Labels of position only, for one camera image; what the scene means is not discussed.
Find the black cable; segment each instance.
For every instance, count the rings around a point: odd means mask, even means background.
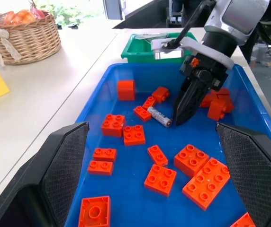
[[[204,0],[204,1],[202,1],[199,4],[199,6],[196,8],[196,10],[193,12],[193,14],[191,15],[190,19],[186,23],[185,27],[183,28],[183,30],[181,31],[181,33],[179,34],[179,36],[176,39],[171,40],[168,43],[167,48],[169,48],[169,49],[176,49],[176,48],[178,48],[179,45],[180,45],[180,41],[185,37],[185,35],[189,32],[189,30],[192,28],[192,26],[194,25],[194,23],[197,21],[197,19],[199,18],[200,14],[202,13],[204,7],[205,6],[212,7],[215,4],[216,4],[215,0]]]
[[[267,35],[263,25],[261,23],[258,23],[256,30],[258,32],[258,35],[261,37],[261,39],[267,43],[268,45],[271,45],[271,39]]]

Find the wicker basket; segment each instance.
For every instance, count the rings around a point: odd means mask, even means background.
[[[43,60],[61,49],[57,25],[54,17],[46,11],[43,19],[28,24],[16,26],[0,26],[9,32],[8,41],[22,55],[15,61],[6,50],[0,39],[0,53],[4,63],[8,65],[21,65]]]

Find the white countertop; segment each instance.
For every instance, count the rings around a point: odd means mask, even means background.
[[[52,57],[29,65],[0,67],[0,75],[11,90],[0,97],[0,194],[50,133],[74,124],[107,67],[127,62],[120,55],[131,34],[179,31],[180,28],[109,30],[103,34],[91,32],[90,37],[84,30],[63,31],[63,48]],[[203,28],[193,28],[191,32],[198,40],[205,33]],[[232,59],[244,68],[271,115],[239,48]]]

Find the aa battery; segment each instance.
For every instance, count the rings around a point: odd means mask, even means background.
[[[153,108],[152,106],[147,109],[147,111],[151,114],[151,116],[156,119],[159,123],[164,125],[165,127],[169,127],[172,124],[172,121],[163,115],[161,112]]]

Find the blue tray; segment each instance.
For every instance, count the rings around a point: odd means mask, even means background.
[[[159,86],[167,87],[171,97],[155,107],[166,116],[172,115],[172,104],[184,77],[180,64],[115,64],[111,65],[85,105],[76,122],[87,121],[90,131],[83,159],[79,185],[66,221],[66,227],[78,226],[82,198],[105,196],[111,198],[112,227],[227,227],[238,220],[245,207],[231,181],[222,189],[207,211],[203,211],[182,194],[189,177],[173,166],[174,156],[191,143],[197,148],[226,163],[216,122],[207,118],[207,109],[200,108],[193,118],[182,126],[165,128],[154,119],[143,123],[133,114]],[[120,102],[117,82],[134,79],[136,100]],[[271,138],[271,118],[261,103],[242,67],[235,65],[225,83],[234,101],[235,109],[222,122],[244,126],[265,133]],[[121,114],[127,125],[144,126],[146,144],[125,147],[123,138],[103,137],[101,125],[107,114]],[[144,188],[144,181],[152,166],[147,148],[159,145],[169,160],[168,167],[177,171],[169,197]],[[117,159],[111,177],[89,175],[87,167],[95,148],[116,148]]]

